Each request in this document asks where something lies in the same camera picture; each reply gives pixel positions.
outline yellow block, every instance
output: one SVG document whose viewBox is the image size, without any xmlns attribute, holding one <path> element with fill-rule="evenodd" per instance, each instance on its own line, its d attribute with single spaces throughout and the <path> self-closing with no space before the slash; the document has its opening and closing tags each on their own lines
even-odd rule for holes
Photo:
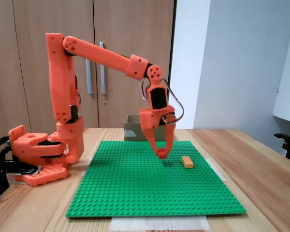
<svg viewBox="0 0 290 232">
<path fill-rule="evenodd" d="M 182 162 L 185 168 L 193 168 L 194 164 L 189 156 L 182 156 Z"/>
</svg>

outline white paper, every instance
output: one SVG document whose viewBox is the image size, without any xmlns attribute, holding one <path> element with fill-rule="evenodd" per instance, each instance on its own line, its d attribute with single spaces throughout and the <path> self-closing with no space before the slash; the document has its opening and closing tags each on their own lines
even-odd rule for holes
<svg viewBox="0 0 290 232">
<path fill-rule="evenodd" d="M 111 231 L 209 230 L 206 216 L 113 217 Z"/>
<path fill-rule="evenodd" d="M 88 167 L 89 167 L 91 161 L 92 161 L 92 158 L 89 159 L 89 162 L 88 162 L 88 165 L 87 165 L 87 169 L 88 169 Z M 85 171 L 82 172 L 82 176 L 85 176 L 85 174 L 86 174 L 86 172 L 87 172 L 87 169 L 86 169 Z"/>
<path fill-rule="evenodd" d="M 227 179 L 221 174 L 221 172 L 215 167 L 215 165 L 211 162 L 210 159 L 205 159 L 206 162 L 211 166 L 211 168 L 215 171 L 215 173 L 219 176 L 222 181 L 227 181 Z"/>
<path fill-rule="evenodd" d="M 16 181 L 14 185 L 26 185 L 27 183 L 25 181 Z"/>
</svg>

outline metal handle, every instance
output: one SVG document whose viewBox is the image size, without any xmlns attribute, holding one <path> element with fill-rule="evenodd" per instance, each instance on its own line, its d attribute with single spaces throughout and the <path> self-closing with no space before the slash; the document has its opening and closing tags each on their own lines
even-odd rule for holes
<svg viewBox="0 0 290 232">
<path fill-rule="evenodd" d="M 104 47 L 103 42 L 99 43 L 100 47 Z M 100 74 L 101 74 L 101 94 L 105 94 L 105 80 L 104 80 L 104 65 L 100 64 Z"/>
<path fill-rule="evenodd" d="M 92 94 L 91 91 L 91 75 L 90 75 L 90 60 L 86 59 L 86 72 L 87 72 L 87 90 L 88 94 Z"/>
</svg>

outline orange robotic arm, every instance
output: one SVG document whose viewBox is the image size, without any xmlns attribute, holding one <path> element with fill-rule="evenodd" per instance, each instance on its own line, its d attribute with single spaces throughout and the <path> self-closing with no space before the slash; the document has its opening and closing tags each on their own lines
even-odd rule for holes
<svg viewBox="0 0 290 232">
<path fill-rule="evenodd" d="M 175 122 L 178 119 L 175 117 L 174 108 L 168 105 L 167 88 L 161 83 L 160 66 L 151 65 L 148 60 L 136 55 L 132 55 L 131 58 L 121 56 L 73 36 L 48 33 L 46 41 L 54 116 L 59 122 L 57 128 L 64 128 L 67 122 L 74 123 L 79 120 L 77 115 L 73 115 L 75 113 L 72 108 L 80 106 L 72 56 L 80 56 L 121 71 L 131 78 L 140 81 L 144 77 L 149 79 L 150 85 L 146 88 L 146 96 L 144 95 L 144 98 L 148 99 L 149 107 L 140 110 L 142 131 L 154 152 L 161 159 L 167 157 L 173 146 Z M 153 129 L 161 124 L 165 125 L 166 149 L 156 147 Z"/>
<path fill-rule="evenodd" d="M 0 139 L 0 145 L 10 140 L 10 146 L 0 151 L 0 161 L 5 160 L 5 154 L 10 150 L 14 156 L 13 160 L 3 163 L 2 170 L 6 170 L 4 165 L 13 162 L 15 165 L 20 165 L 20 169 L 28 167 L 28 165 L 24 166 L 24 163 L 43 166 L 38 174 L 15 176 L 16 180 L 23 180 L 30 185 L 39 185 L 65 178 L 67 164 L 76 163 L 80 159 L 84 152 L 84 121 L 78 115 L 81 99 L 77 88 L 73 56 L 87 58 L 142 81 L 142 95 L 149 103 L 148 108 L 140 110 L 142 131 L 155 154 L 160 159 L 167 158 L 173 146 L 175 123 L 183 114 L 176 119 L 174 108 L 168 104 L 167 87 L 173 96 L 174 94 L 165 79 L 162 79 L 160 66 L 151 65 L 148 60 L 135 55 L 127 58 L 73 36 L 65 37 L 59 33 L 46 34 L 46 43 L 57 131 L 51 135 L 27 133 L 23 125 L 10 130 L 8 137 Z M 143 89 L 145 78 L 150 82 L 146 87 L 146 93 Z M 167 87 L 161 83 L 162 80 L 166 82 Z M 159 125 L 165 127 L 166 148 L 156 147 L 154 129 Z"/>
</svg>

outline cabinet door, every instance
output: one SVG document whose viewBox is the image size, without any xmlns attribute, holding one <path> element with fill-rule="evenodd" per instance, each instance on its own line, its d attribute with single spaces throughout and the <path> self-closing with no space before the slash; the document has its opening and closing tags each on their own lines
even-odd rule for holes
<svg viewBox="0 0 290 232">
<path fill-rule="evenodd" d="M 146 58 L 162 67 L 168 79 L 172 39 L 173 0 L 93 0 L 95 41 L 118 54 Z M 121 128 L 127 114 L 138 114 L 147 102 L 141 83 L 105 67 L 105 94 L 101 94 L 97 64 L 99 124 Z"/>
<path fill-rule="evenodd" d="M 56 130 L 49 88 L 45 33 L 72 35 L 94 43 L 92 0 L 14 0 L 21 69 L 33 132 Z M 95 65 L 91 63 L 92 94 L 87 91 L 86 61 L 74 57 L 85 127 L 98 127 Z"/>
<path fill-rule="evenodd" d="M 30 132 L 26 98 L 21 76 L 13 4 L 0 0 L 0 137 L 19 125 Z"/>
</svg>

